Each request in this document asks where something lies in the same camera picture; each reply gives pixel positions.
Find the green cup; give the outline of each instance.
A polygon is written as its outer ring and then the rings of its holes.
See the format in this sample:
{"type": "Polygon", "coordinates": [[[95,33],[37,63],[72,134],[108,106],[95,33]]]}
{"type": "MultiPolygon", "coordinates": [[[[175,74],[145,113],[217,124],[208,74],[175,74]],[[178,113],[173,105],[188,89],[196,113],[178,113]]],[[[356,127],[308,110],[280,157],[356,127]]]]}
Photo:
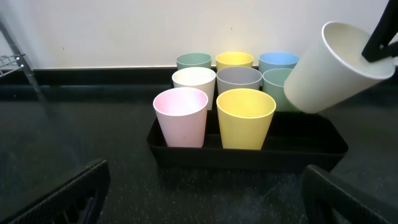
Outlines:
{"type": "Polygon", "coordinates": [[[177,58],[178,70],[190,67],[211,68],[211,57],[203,53],[190,53],[177,58]]]}
{"type": "Polygon", "coordinates": [[[262,90],[276,102],[276,111],[299,111],[286,98],[284,83],[293,69],[274,68],[262,74],[262,90]]]}

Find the cup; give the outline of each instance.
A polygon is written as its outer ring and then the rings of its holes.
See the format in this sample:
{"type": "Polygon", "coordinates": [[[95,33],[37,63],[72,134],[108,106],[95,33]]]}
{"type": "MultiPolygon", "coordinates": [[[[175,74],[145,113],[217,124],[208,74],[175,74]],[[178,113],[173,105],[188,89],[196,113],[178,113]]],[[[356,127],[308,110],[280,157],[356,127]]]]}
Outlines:
{"type": "Polygon", "coordinates": [[[196,88],[181,87],[157,95],[154,108],[168,147],[202,147],[208,97],[196,88]]]}
{"type": "Polygon", "coordinates": [[[216,57],[217,71],[223,68],[243,66],[252,67],[254,57],[242,52],[227,52],[216,57]]]}
{"type": "Polygon", "coordinates": [[[298,111],[286,98],[284,83],[292,72],[291,68],[274,68],[262,74],[262,90],[276,102],[276,111],[298,111]]]}
{"type": "Polygon", "coordinates": [[[213,107],[216,73],[209,68],[191,67],[176,71],[172,76],[174,88],[192,87],[204,91],[209,98],[207,109],[213,107]]]}
{"type": "Polygon", "coordinates": [[[261,149],[276,103],[268,94],[233,89],[217,98],[221,141],[225,149],[261,149]]]}
{"type": "Polygon", "coordinates": [[[204,53],[190,53],[177,58],[177,69],[203,67],[211,68],[211,57],[204,53]]]}
{"type": "Polygon", "coordinates": [[[261,73],[248,67],[229,67],[217,72],[218,95],[236,88],[260,89],[261,73]]]}
{"type": "Polygon", "coordinates": [[[259,71],[264,74],[274,68],[294,68],[299,60],[299,56],[288,52],[264,53],[259,57],[259,71]]]}
{"type": "Polygon", "coordinates": [[[285,81],[289,101],[317,113],[390,78],[395,72],[391,57],[369,63],[361,55],[369,37],[348,24],[326,23],[285,81]]]}

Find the black countertop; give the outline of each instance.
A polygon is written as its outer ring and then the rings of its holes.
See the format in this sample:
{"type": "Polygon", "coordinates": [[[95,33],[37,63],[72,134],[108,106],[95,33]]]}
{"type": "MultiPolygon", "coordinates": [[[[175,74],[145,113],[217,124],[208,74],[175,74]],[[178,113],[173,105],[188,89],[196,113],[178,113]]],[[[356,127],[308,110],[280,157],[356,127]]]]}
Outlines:
{"type": "MultiPolygon", "coordinates": [[[[300,174],[161,168],[146,136],[167,85],[0,86],[0,203],[92,159],[109,161],[99,223],[306,223],[300,174]]],[[[348,143],[332,174],[398,208],[398,88],[322,114],[348,143]]]]}

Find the wall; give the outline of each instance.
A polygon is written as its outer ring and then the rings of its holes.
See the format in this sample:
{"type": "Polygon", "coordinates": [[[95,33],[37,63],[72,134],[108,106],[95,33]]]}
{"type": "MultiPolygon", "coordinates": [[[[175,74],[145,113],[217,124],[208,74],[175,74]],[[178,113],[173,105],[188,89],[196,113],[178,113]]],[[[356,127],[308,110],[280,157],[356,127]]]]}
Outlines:
{"type": "MultiPolygon", "coordinates": [[[[188,52],[301,55],[327,21],[373,31],[387,0],[1,0],[34,68],[174,66],[188,52]]],[[[9,54],[0,36],[0,54],[9,54]]]]}

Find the metal rack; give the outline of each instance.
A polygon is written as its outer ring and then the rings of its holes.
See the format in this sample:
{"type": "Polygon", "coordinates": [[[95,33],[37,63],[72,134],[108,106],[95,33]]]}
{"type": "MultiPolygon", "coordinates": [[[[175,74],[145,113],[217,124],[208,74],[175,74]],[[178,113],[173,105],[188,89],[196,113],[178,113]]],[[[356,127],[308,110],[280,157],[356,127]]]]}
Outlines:
{"type": "Polygon", "coordinates": [[[37,93],[40,93],[41,89],[34,77],[34,72],[30,68],[29,64],[25,59],[26,55],[23,54],[20,48],[17,46],[15,38],[13,38],[11,30],[8,27],[6,20],[1,14],[1,12],[0,12],[0,31],[2,32],[4,38],[6,39],[8,46],[10,46],[12,53],[14,54],[14,55],[4,55],[4,56],[0,55],[0,78],[6,75],[10,75],[15,71],[22,70],[25,73],[25,76],[28,79],[29,83],[33,86],[34,90],[37,93]],[[15,65],[15,64],[17,65],[17,68],[11,69],[10,71],[7,71],[5,73],[1,71],[2,68],[4,68],[5,66],[15,65]]]}

